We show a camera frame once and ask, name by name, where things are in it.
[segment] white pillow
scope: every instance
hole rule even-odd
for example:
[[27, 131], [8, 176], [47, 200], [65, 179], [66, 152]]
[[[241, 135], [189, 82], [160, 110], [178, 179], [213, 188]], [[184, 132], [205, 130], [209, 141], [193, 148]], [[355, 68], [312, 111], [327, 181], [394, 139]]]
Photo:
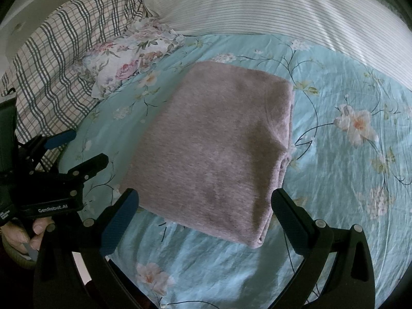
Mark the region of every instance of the white pillow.
[[143, 0], [183, 35], [279, 33], [369, 65], [412, 89], [412, 33], [376, 0]]

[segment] plaid blanket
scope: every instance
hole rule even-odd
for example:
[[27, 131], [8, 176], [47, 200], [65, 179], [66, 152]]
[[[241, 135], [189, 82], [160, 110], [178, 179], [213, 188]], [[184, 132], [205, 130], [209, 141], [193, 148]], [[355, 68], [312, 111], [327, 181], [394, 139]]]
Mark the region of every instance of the plaid blanket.
[[[0, 83], [0, 94], [17, 92], [17, 138], [76, 129], [97, 104], [92, 84], [72, 70], [94, 44], [122, 35], [146, 16], [142, 0], [70, 0], [55, 10], [17, 52]], [[46, 153], [51, 166], [61, 150]]]

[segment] floral fabric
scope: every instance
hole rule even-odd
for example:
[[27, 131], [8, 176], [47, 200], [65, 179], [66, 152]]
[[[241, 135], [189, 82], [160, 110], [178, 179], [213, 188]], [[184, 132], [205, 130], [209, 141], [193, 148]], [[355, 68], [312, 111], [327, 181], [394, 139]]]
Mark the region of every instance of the floral fabric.
[[94, 82], [91, 95], [107, 98], [124, 80], [148, 71], [153, 63], [182, 46], [184, 36], [176, 34], [155, 18], [132, 23], [126, 33], [98, 43], [73, 65], [79, 77]]
[[[101, 152], [110, 158], [86, 183], [82, 218], [96, 218], [119, 197], [145, 129], [197, 61], [262, 70], [294, 85], [294, 152], [284, 189], [313, 219], [343, 229], [362, 226], [378, 307], [412, 259], [412, 92], [312, 42], [283, 35], [191, 37], [147, 73], [125, 81], [83, 122], [60, 161], [65, 171]], [[230, 97], [217, 100], [224, 106]], [[163, 309], [268, 308], [302, 260], [275, 216], [264, 244], [250, 249], [142, 209], [111, 258]], [[328, 260], [319, 290], [331, 266]]]

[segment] mattress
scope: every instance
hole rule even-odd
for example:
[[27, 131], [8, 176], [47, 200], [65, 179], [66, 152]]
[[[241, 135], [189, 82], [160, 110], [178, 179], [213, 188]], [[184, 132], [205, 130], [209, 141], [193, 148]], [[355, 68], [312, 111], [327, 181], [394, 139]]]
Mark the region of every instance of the mattress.
[[[61, 158], [62, 171], [101, 152], [110, 158], [85, 187], [81, 217], [96, 218], [116, 201], [146, 127], [190, 66], [206, 60], [267, 71], [294, 84], [295, 152], [284, 189], [314, 219], [332, 227], [362, 225], [380, 305], [412, 258], [412, 92], [312, 42], [284, 35], [191, 37], [157, 64], [149, 85], [145, 75], [130, 80], [89, 114]], [[345, 126], [346, 116], [357, 129]], [[264, 244], [253, 250], [142, 209], [111, 258], [156, 305], [184, 309], [267, 308], [301, 261], [275, 217]], [[310, 300], [318, 293], [314, 289]]]

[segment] finger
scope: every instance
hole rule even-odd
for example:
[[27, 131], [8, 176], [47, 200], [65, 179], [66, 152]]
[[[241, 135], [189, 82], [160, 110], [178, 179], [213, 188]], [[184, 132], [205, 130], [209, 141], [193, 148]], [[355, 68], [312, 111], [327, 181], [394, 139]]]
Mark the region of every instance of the finger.
[[12, 222], [8, 222], [1, 227], [1, 230], [11, 247], [18, 250], [20, 253], [27, 253], [27, 250], [22, 243], [27, 243], [29, 237], [22, 228]]
[[33, 222], [33, 231], [35, 234], [44, 232], [49, 224], [54, 223], [51, 217], [38, 218]]
[[23, 228], [20, 228], [18, 225], [13, 222], [7, 222], [1, 227], [2, 232], [8, 240], [11, 240], [16, 243], [28, 243], [30, 237], [25, 232]]
[[42, 239], [43, 239], [44, 234], [45, 233], [42, 232], [41, 234], [35, 235], [32, 239], [30, 239], [29, 244], [30, 244], [32, 249], [35, 249], [37, 251], [40, 250], [40, 245], [42, 243]]
[[19, 251], [22, 254], [28, 254], [26, 248], [22, 243], [14, 242], [12, 240], [7, 239], [7, 242], [10, 244], [11, 247], [13, 247], [15, 250]]

